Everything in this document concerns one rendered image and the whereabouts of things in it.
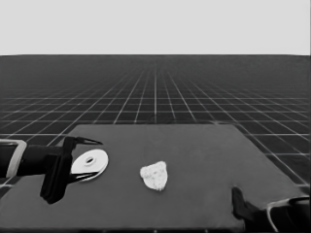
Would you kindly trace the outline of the large thick white disc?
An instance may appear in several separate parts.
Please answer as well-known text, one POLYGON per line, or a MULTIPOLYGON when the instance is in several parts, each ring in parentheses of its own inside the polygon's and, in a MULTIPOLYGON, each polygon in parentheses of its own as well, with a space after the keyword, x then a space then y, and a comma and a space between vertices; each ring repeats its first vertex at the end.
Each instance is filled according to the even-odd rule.
POLYGON ((82 182, 87 182, 100 176, 108 164, 109 156, 105 150, 88 150, 75 159, 71 173, 77 175, 82 182))

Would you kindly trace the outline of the white round carrier with pins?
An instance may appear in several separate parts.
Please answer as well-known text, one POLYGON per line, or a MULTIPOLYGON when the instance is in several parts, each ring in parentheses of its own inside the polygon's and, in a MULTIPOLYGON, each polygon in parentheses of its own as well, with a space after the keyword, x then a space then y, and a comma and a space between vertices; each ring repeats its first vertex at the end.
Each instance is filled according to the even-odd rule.
MULTIPOLYGON (((156 171, 156 163, 148 165, 148 166, 151 167, 151 172, 152 171, 156 171)), ((142 180, 143 180, 144 184, 146 185, 146 187, 148 187, 150 189, 153 189, 154 181, 151 179, 151 176, 149 176, 149 177, 147 177, 145 179, 142 179, 142 180)), ((161 174, 161 180, 165 180, 166 183, 168 182, 168 172, 161 174)))

